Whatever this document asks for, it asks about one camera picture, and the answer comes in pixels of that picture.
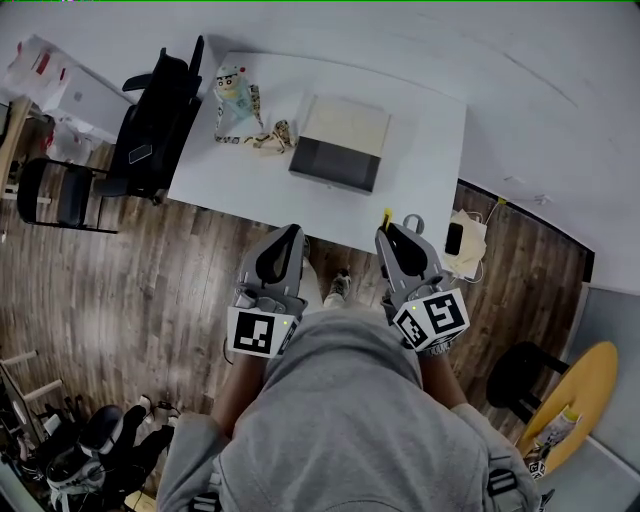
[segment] wall baseboard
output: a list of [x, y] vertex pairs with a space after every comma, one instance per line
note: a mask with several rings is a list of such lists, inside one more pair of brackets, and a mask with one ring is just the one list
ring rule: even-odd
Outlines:
[[[498, 197], [499, 196], [497, 194], [494, 194], [493, 192], [489, 192], [488, 190], [485, 190], [482, 187], [479, 187], [478, 185], [474, 185], [473, 183], [471, 183], [469, 181], [463, 180], [462, 178], [458, 178], [458, 184], [460, 184], [460, 185], [462, 185], [464, 187], [470, 188], [471, 190], [475, 190], [476, 192], [479, 192], [480, 194], [483, 194], [483, 195], [485, 195], [487, 197], [490, 197], [491, 199], [493, 199], [496, 202], [498, 201]], [[582, 275], [582, 281], [584, 283], [590, 283], [591, 282], [591, 276], [593, 275], [593, 265], [595, 263], [595, 253], [591, 249], [589, 249], [583, 243], [578, 242], [578, 240], [573, 238], [571, 235], [565, 233], [560, 228], [554, 226], [550, 222], [547, 222], [546, 220], [541, 219], [537, 215], [531, 213], [529, 210], [525, 210], [521, 206], [518, 206], [517, 204], [514, 204], [514, 203], [512, 203], [510, 201], [507, 201], [507, 206], [509, 208], [511, 208], [512, 210], [515, 210], [518, 213], [521, 213], [522, 215], [525, 215], [526, 217], [529, 217], [530, 219], [533, 219], [536, 222], [539, 222], [540, 224], [548, 227], [549, 229], [552, 229], [553, 231], [555, 231], [559, 235], [562, 235], [564, 238], [566, 238], [570, 242], [582, 247], [587, 253], [587, 259], [586, 259], [585, 266], [584, 266], [584, 273]]]

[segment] person's arm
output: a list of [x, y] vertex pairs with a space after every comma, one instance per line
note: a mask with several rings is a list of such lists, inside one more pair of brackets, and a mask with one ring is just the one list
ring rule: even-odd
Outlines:
[[425, 393], [447, 409], [467, 403], [446, 353], [431, 357], [422, 356], [418, 360], [422, 374], [422, 389]]
[[231, 439], [236, 421], [262, 390], [262, 379], [267, 366], [264, 357], [237, 353], [233, 368], [220, 395], [213, 404], [211, 415]]

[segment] yellow table top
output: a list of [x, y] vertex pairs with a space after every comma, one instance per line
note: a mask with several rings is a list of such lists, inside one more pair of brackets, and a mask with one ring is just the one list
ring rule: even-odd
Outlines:
[[545, 465], [551, 473], [575, 452], [600, 420], [618, 372], [618, 351], [610, 341], [602, 341], [587, 350], [563, 375], [547, 399], [527, 424], [516, 448], [524, 457], [533, 448], [533, 439], [569, 405], [582, 420], [569, 437], [551, 450]]

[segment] plastic bag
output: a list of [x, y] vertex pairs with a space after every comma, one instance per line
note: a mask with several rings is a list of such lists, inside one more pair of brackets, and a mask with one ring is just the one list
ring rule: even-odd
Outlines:
[[7, 68], [2, 85], [42, 107], [64, 91], [68, 71], [76, 66], [65, 53], [37, 36], [18, 44], [18, 56]]

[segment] white box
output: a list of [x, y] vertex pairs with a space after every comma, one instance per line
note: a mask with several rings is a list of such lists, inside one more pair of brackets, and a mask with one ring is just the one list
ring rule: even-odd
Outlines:
[[92, 139], [115, 144], [132, 102], [80, 67], [66, 69], [66, 85], [41, 110]]

